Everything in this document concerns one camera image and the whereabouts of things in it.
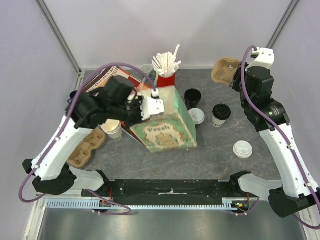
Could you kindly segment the green patterned paper bag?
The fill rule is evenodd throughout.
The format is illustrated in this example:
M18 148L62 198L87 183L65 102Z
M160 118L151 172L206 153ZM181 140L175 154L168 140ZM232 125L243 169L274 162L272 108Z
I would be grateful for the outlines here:
M164 101L165 112L130 127L152 153L197 147L196 127L175 86L145 88L139 97Z

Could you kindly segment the stack of black cups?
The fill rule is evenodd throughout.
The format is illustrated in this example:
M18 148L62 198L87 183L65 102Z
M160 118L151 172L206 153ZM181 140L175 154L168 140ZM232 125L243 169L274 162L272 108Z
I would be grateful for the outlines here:
M201 92L195 88L190 88L184 93L184 103L188 110L196 108L201 99Z

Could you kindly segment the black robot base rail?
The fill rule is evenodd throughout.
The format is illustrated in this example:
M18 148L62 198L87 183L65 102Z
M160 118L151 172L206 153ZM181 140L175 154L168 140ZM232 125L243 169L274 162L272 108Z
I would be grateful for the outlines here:
M95 191L101 197L188 195L205 198L254 198L252 193L237 190L230 181L216 179L115 179Z

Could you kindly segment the white coffee cup lid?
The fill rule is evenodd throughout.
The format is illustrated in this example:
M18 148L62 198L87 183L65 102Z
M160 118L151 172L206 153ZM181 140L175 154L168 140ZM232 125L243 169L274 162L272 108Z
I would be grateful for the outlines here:
M199 108L192 108L188 111L195 125L200 125L205 120L205 113Z

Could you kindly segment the stack of white paper cups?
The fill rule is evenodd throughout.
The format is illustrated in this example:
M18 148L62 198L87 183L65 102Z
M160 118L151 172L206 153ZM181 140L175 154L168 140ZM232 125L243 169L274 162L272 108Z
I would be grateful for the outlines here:
M101 129L115 141L118 141L123 137L122 125L119 120L108 119L101 125Z

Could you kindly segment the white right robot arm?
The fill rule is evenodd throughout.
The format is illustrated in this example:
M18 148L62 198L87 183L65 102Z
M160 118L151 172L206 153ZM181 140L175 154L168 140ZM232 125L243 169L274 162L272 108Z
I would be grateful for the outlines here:
M229 191L235 197L251 193L269 202L272 210L279 217L285 218L316 205L301 170L305 172L316 196L320 195L320 187L312 178L296 147L290 118L284 106L272 98L274 78L270 70L261 66L248 67L244 76L250 100L269 119L261 116L247 101L242 88L240 67L237 68L230 86L240 94L241 107L270 150L281 181L265 180L245 170L230 177Z

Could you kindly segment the black coffee cup lid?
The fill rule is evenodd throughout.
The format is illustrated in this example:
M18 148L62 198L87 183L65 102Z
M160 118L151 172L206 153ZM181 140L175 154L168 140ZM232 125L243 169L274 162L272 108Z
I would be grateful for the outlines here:
M218 120L227 120L231 116L231 109L228 105L219 103L214 106L212 115Z

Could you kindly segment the stack of white lids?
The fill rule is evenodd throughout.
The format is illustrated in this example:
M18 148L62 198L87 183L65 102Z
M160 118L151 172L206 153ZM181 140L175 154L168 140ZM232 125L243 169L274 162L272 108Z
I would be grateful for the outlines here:
M244 140L237 141L233 145L234 154L241 159L247 159L253 154L252 145Z

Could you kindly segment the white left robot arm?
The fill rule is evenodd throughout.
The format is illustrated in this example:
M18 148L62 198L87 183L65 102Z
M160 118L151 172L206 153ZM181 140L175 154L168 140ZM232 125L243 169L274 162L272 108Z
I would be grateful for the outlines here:
M116 75L103 87L76 93L50 143L38 157L22 164L26 173L35 177L32 185L36 192L58 196L69 190L89 189L99 197L109 193L110 185L102 171L77 169L67 161L78 145L107 120L129 126L141 123L143 98L128 100L135 91L129 79Z

